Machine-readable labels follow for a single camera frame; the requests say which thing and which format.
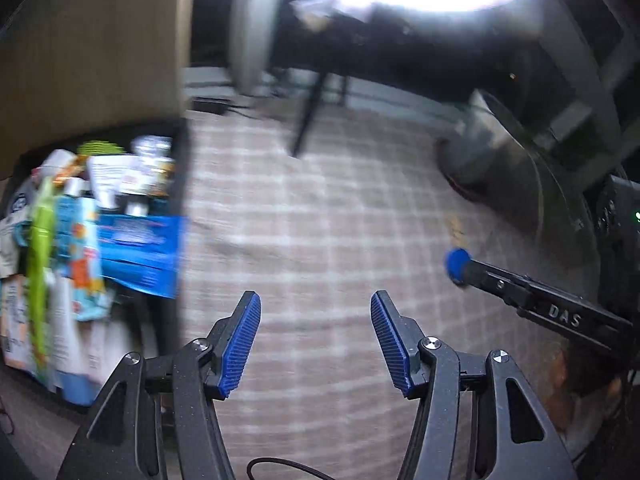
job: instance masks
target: product packaging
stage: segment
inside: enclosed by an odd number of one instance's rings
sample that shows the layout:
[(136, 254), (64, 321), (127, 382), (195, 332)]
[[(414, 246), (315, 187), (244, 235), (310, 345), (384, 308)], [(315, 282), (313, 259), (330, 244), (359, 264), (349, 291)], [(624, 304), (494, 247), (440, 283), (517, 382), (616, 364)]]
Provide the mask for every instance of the product packaging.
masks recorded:
[(145, 294), (175, 297), (179, 216), (100, 215), (102, 274)]
[(88, 358), (82, 332), (91, 330), (91, 326), (74, 319), (72, 295), (72, 280), (63, 276), (60, 270), (55, 271), (49, 296), (51, 360), (60, 378), (65, 400), (88, 406), (95, 398), (96, 389), (87, 374)]
[(24, 209), (29, 204), (31, 204), (36, 197), (36, 187), (33, 185), (33, 180), (31, 177), (26, 179), (20, 187), (16, 190), (14, 195), (9, 202), (5, 216), (9, 216), (11, 213), (15, 213), (20, 211), (20, 209)]
[(55, 229), (56, 214), (53, 183), (44, 178), (33, 204), (31, 238), (27, 252), (26, 275), (29, 280), (28, 311), (31, 321), (31, 343), (36, 373), (43, 383), (47, 380), (47, 284), (46, 272)]
[(2, 280), (0, 335), (4, 362), (8, 366), (35, 373), (31, 335), (24, 290), (24, 276)]
[(0, 221), (0, 278), (7, 278), (18, 272), (20, 247), (15, 241), (14, 228), (16, 224), (29, 218), (30, 208), (26, 206)]
[(43, 178), (54, 178), (60, 171), (71, 166), (76, 160), (76, 154), (67, 150), (53, 150), (45, 161), (31, 172), (31, 177), (40, 183)]
[(78, 321), (102, 319), (109, 315), (111, 306), (108, 304), (102, 278), (96, 221), (95, 200), (86, 197), (76, 199), (70, 268), (74, 282), (73, 310)]

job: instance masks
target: metal screw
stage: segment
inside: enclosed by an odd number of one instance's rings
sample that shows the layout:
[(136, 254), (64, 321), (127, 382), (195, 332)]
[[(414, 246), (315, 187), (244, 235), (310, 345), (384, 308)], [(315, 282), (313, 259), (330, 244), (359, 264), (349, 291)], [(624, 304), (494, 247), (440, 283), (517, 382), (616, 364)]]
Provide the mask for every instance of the metal screw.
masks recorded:
[(191, 341), (191, 346), (199, 352), (204, 352), (207, 348), (209, 348), (209, 341), (204, 338), (194, 339), (193, 341)]
[(509, 360), (509, 354), (504, 350), (494, 350), (491, 352), (491, 357), (497, 363), (505, 363)]
[(124, 356), (124, 362), (128, 365), (137, 365), (140, 362), (140, 354), (138, 352), (129, 352)]
[(424, 339), (422, 340), (422, 343), (424, 344), (424, 347), (429, 350), (437, 350), (442, 345), (442, 342), (437, 337), (434, 337), (432, 335), (428, 335)]

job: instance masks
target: electrical cord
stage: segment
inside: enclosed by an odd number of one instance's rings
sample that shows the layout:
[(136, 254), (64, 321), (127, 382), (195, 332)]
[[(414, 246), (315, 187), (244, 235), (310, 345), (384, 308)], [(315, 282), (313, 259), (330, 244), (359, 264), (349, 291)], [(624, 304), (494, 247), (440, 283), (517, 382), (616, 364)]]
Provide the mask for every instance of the electrical cord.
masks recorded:
[(0, 415), (5, 416), (6, 419), (9, 421), (9, 431), (7, 431), (4, 427), (2, 428), (2, 430), (4, 431), (4, 434), (7, 434), (7, 435), (14, 434), (15, 433), (14, 420), (11, 418), (11, 415), (7, 413), (7, 410), (4, 407), (4, 401), (2, 400), (2, 397), (0, 397)]
[(205, 103), (209, 103), (209, 104), (218, 104), (218, 105), (222, 105), (224, 107), (227, 108), (245, 108), (247, 110), (251, 110), (252, 107), (251, 106), (244, 106), (244, 105), (236, 105), (234, 104), (234, 102), (231, 99), (226, 99), (224, 97), (206, 97), (206, 96), (199, 96), (199, 95), (194, 95), (191, 97), (194, 100), (199, 100), (201, 102), (205, 102)]
[[(184, 85), (185, 88), (233, 88), (233, 84), (231, 82), (218, 82), (218, 81), (210, 81), (210, 82), (197, 82), (197, 83), (187, 83)], [(296, 83), (288, 83), (288, 87), (290, 89), (293, 90), (309, 90), (309, 86), (303, 85), (303, 84), (296, 84)], [(340, 91), (337, 90), (333, 90), (333, 89), (325, 89), (324, 90), (325, 93), (329, 93), (329, 94), (336, 94), (337, 96), (340, 96)], [(355, 98), (362, 98), (362, 99), (368, 99), (370, 101), (375, 101), (378, 103), (382, 103), (382, 104), (387, 104), (387, 105), (393, 105), (396, 106), (398, 108), (405, 108), (407, 110), (413, 110), (413, 111), (418, 111), (416, 110), (415, 106), (411, 105), (411, 104), (404, 104), (392, 99), (385, 99), (383, 97), (378, 97), (375, 95), (370, 95), (370, 94), (365, 94), (362, 92), (354, 92), (354, 91), (350, 91), (347, 93), (347, 95), (349, 97), (355, 97)], [(269, 95), (247, 95), (246, 97), (251, 97), (253, 99), (272, 99), (274, 98), (273, 95), (269, 94)], [(452, 106), (454, 108), (457, 108), (457, 110), (460, 110), (459, 108), (459, 104), (458, 103), (451, 103), (451, 102), (444, 102), (444, 103), (439, 103), (441, 105), (449, 105)], [(447, 122), (451, 122), (452, 117), (448, 114), (445, 113), (439, 113), (435, 110), (429, 110), (427, 112), (428, 115), (433, 116), (435, 118), (441, 119), (443, 121), (447, 121)]]
[(630, 182), (628, 175), (626, 174), (625, 168), (622, 167), (622, 164), (616, 166), (616, 172), (619, 174), (620, 178)]
[(251, 115), (243, 114), (242, 112), (239, 112), (238, 110), (234, 110), (234, 108), (235, 107), (229, 107), (228, 111), (233, 112), (233, 113), (238, 114), (238, 115), (242, 115), (242, 117), (246, 117), (247, 119), (255, 119), (257, 121), (263, 120), (262, 117), (252, 117)]
[(321, 480), (334, 480), (334, 478), (332, 478), (331, 476), (325, 475), (321, 471), (313, 469), (312, 467), (309, 467), (307, 465), (301, 464), (299, 462), (294, 462), (293, 460), (287, 460), (286, 458), (275, 458), (273, 456), (262, 456), (260, 458), (254, 458), (253, 460), (251, 460), (251, 462), (246, 465), (246, 475), (249, 477), (249, 480), (255, 480), (254, 475), (251, 472), (251, 469), (254, 468), (254, 465), (262, 463), (281, 464), (292, 467), (293, 469), (298, 469), (299, 471), (303, 471), (311, 476), (320, 478)]
[[(624, 434), (626, 432), (626, 426), (629, 423), (628, 420), (628, 399), (631, 393), (631, 389), (633, 388), (633, 383), (636, 378), (637, 370), (628, 370), (623, 377), (625, 377), (622, 384), (622, 394), (620, 396), (620, 401), (618, 402), (618, 407), (616, 411), (608, 418), (611, 422), (608, 429), (604, 430), (604, 427), (600, 429), (600, 431), (605, 431), (603, 441), (600, 444), (600, 447), (603, 448), (613, 448), (615, 447), (614, 440), (624, 438)], [(622, 429), (620, 430), (620, 420), (622, 420)], [(572, 464), (576, 464), (580, 461), (591, 449), (593, 449), (594, 444), (598, 440), (599, 434), (590, 441), (585, 447), (583, 447), (578, 454), (576, 454), (572, 459)]]

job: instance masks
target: snack package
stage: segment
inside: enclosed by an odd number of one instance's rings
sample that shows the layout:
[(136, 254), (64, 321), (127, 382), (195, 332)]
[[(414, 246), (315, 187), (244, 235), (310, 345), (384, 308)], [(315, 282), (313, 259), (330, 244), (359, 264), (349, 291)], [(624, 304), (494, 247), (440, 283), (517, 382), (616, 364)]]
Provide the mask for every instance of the snack package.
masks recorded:
[(76, 154), (67, 150), (53, 150), (45, 161), (31, 172), (31, 177), (36, 183), (40, 183), (43, 178), (54, 178), (64, 168), (73, 164)]
[(29, 217), (30, 208), (27, 206), (0, 221), (0, 278), (7, 278), (18, 272), (20, 247), (15, 242), (14, 228)]
[(69, 195), (59, 196), (56, 201), (56, 262), (54, 268), (63, 276), (71, 277), (71, 240), (73, 225), (76, 221), (78, 205), (76, 199)]
[(145, 294), (174, 298), (182, 222), (179, 216), (100, 215), (104, 277)]
[(167, 196), (169, 180), (174, 174), (174, 160), (166, 156), (139, 156), (122, 176), (122, 195)]
[(15, 274), (2, 280), (0, 294), (2, 297), (0, 336), (2, 336), (4, 362), (12, 368), (35, 374), (24, 276)]
[(139, 156), (156, 158), (169, 156), (171, 151), (171, 137), (144, 135), (131, 141), (131, 151)]
[(88, 140), (78, 146), (78, 155), (119, 155), (124, 149), (108, 140)]
[(11, 213), (18, 212), (30, 205), (35, 199), (36, 193), (36, 187), (33, 185), (33, 180), (29, 177), (20, 184), (20, 187), (15, 191), (6, 207), (6, 212), (4, 213), (5, 216), (9, 216)]
[(97, 236), (97, 205), (93, 198), (76, 199), (76, 219), (70, 244), (70, 273), (74, 282), (73, 310), (78, 321), (109, 315)]
[(54, 285), (49, 294), (50, 330), (52, 333), (51, 363), (61, 383), (65, 400), (89, 406), (96, 394), (87, 375), (87, 352), (83, 333), (90, 323), (74, 319), (72, 280), (60, 270), (54, 272)]
[(115, 306), (110, 319), (86, 323), (91, 325), (91, 333), (84, 351), (88, 356), (88, 377), (95, 391), (109, 379), (124, 354), (140, 350), (125, 317), (126, 314)]
[(84, 171), (86, 165), (86, 155), (76, 155), (72, 161), (61, 168), (53, 179), (55, 186), (64, 186), (68, 178), (78, 176)]
[(86, 163), (91, 190), (101, 209), (117, 209), (116, 195), (126, 171), (137, 163), (137, 155), (92, 155)]
[(27, 252), (26, 275), (29, 280), (29, 318), (31, 343), (36, 363), (36, 373), (41, 382), (47, 380), (47, 283), (46, 272), (56, 223), (54, 187), (45, 177), (33, 204), (31, 238)]

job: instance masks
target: black cable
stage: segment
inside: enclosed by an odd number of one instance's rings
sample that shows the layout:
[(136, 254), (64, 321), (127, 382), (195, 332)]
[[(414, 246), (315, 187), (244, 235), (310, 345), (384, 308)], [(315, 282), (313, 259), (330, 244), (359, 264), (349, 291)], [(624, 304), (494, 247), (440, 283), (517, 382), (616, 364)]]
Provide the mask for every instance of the black cable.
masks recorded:
[(587, 453), (587, 450), (588, 450), (590, 447), (591, 447), (591, 442), (590, 442), (590, 443), (588, 443), (588, 444), (587, 444), (587, 446), (586, 446), (586, 447), (584, 447), (580, 453), (578, 453), (576, 456), (574, 456), (574, 457), (571, 459), (571, 463), (572, 463), (572, 464), (575, 464), (576, 462), (578, 462), (578, 460), (580, 460), (580, 459), (581, 459), (581, 458), (582, 458), (582, 457)]
[(14, 434), (15, 433), (14, 420), (11, 418), (11, 415), (9, 415), (9, 413), (7, 413), (7, 410), (4, 408), (4, 402), (2, 401), (2, 397), (0, 397), (0, 415), (4, 415), (9, 421), (9, 425), (10, 425), (9, 431), (6, 431), (4, 428), (2, 428), (4, 433), (7, 435)]
[(206, 96), (194, 95), (194, 96), (191, 96), (191, 99), (199, 100), (200, 102), (203, 102), (203, 103), (223, 105), (228, 108), (245, 108), (247, 110), (250, 110), (252, 108), (251, 106), (237, 105), (231, 99), (226, 99), (223, 97), (206, 97)]
[(622, 383), (622, 395), (620, 399), (620, 416), (622, 417), (622, 423), (628, 424), (628, 402), (631, 395), (631, 390), (634, 387), (634, 381), (636, 380), (636, 372), (638, 370), (626, 370), (625, 381)]
[(321, 480), (334, 480), (329, 475), (325, 475), (324, 473), (318, 471), (317, 469), (313, 469), (307, 465), (301, 464), (299, 462), (294, 462), (293, 460), (287, 460), (286, 458), (275, 458), (273, 456), (261, 456), (260, 458), (254, 458), (246, 465), (246, 475), (249, 477), (249, 480), (255, 480), (254, 475), (251, 473), (251, 469), (254, 468), (254, 465), (267, 463), (267, 464), (282, 464), (288, 467), (292, 467), (293, 469), (298, 469), (299, 471), (303, 471), (311, 476), (315, 476), (316, 478), (320, 478)]
[(262, 117), (251, 117), (251, 115), (243, 114), (242, 112), (239, 112), (238, 110), (234, 110), (231, 107), (229, 108), (228, 111), (233, 112), (233, 113), (238, 114), (238, 115), (242, 115), (242, 117), (246, 117), (247, 119), (255, 119), (257, 121), (261, 121), (262, 120)]

